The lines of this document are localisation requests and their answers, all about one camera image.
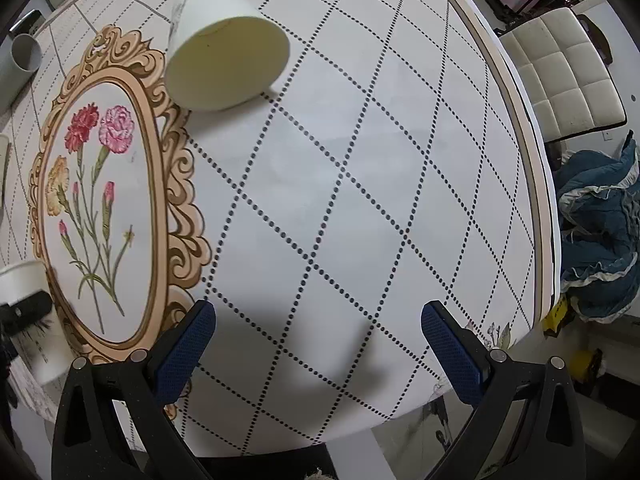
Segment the white bamboo-print paper cup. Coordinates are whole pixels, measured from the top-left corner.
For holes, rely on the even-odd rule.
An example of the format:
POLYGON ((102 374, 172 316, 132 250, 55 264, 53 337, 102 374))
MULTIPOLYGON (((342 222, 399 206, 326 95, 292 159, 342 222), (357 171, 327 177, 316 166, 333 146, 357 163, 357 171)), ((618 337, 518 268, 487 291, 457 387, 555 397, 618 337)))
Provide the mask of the white bamboo-print paper cup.
POLYGON ((1 323, 39 385, 66 373, 70 350, 50 293, 46 266, 24 260, 1 269, 1 323))

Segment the white paper cup left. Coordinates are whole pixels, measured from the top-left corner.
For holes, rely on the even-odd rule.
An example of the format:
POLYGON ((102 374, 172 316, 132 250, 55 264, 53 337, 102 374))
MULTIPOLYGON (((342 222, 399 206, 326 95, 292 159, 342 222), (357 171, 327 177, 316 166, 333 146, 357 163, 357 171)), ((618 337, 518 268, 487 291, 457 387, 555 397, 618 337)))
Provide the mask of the white paper cup left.
POLYGON ((6 192, 6 170, 9 167, 11 142, 7 136, 0 136, 0 202, 4 200, 6 192))

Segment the grey paper cup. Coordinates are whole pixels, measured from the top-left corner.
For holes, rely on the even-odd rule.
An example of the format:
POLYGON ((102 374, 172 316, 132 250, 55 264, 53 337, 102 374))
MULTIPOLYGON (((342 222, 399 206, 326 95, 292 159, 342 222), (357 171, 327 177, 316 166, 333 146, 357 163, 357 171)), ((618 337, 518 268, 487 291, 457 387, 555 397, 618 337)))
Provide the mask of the grey paper cup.
POLYGON ((9 51, 1 55, 1 114, 10 108, 24 85, 40 69, 41 62, 42 50, 39 42, 33 36, 21 34, 13 39, 9 51))

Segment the white paper cup lying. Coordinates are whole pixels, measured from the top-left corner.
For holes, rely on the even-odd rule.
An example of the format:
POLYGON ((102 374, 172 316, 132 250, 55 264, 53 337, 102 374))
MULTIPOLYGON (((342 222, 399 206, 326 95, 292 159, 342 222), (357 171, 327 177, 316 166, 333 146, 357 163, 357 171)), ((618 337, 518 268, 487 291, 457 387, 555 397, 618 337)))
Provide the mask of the white paper cup lying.
POLYGON ((194 112, 218 112, 253 99, 282 74, 290 40, 247 0, 177 0, 164 81, 194 112))

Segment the yellow black object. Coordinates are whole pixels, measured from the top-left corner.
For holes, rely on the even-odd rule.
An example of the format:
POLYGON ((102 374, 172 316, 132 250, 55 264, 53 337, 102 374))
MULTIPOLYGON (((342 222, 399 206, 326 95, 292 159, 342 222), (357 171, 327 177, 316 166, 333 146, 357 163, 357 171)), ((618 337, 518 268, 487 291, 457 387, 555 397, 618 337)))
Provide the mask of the yellow black object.
POLYGON ((546 337, 556 338, 567 323, 572 322, 573 312, 564 295, 542 319, 542 332, 546 337))

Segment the blue ruffled cloth pile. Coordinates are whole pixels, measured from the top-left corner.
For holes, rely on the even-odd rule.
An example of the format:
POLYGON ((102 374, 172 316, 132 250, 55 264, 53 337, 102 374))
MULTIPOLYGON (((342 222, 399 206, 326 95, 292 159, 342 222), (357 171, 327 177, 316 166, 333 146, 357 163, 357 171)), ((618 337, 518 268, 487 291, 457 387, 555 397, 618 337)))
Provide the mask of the blue ruffled cloth pile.
POLYGON ((582 150, 555 171, 561 289, 584 321, 612 323, 639 292, 639 148, 582 150))

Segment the floral patterned tablecloth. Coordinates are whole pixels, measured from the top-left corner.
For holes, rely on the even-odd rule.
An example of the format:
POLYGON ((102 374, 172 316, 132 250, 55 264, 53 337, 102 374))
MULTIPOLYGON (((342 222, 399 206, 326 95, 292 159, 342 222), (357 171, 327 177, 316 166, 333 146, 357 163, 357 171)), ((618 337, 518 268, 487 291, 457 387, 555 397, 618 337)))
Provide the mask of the floral patterned tablecloth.
POLYGON ((427 301, 490 346, 549 311, 544 144, 472 0, 248 0, 290 58, 215 113, 168 96, 176 1, 67 0, 1 114, 1 261, 46 266, 73 356, 125 359, 210 301, 168 415, 196 455, 250 455, 444 393, 427 301))

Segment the white quilted chair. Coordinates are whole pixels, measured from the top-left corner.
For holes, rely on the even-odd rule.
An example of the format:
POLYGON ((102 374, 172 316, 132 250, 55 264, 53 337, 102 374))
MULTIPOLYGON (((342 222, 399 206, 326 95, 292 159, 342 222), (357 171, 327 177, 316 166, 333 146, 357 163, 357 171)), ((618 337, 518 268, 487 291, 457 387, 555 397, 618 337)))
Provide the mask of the white quilted chair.
POLYGON ((626 124, 614 81, 573 10, 537 16, 500 41, 521 77, 544 142, 626 124))

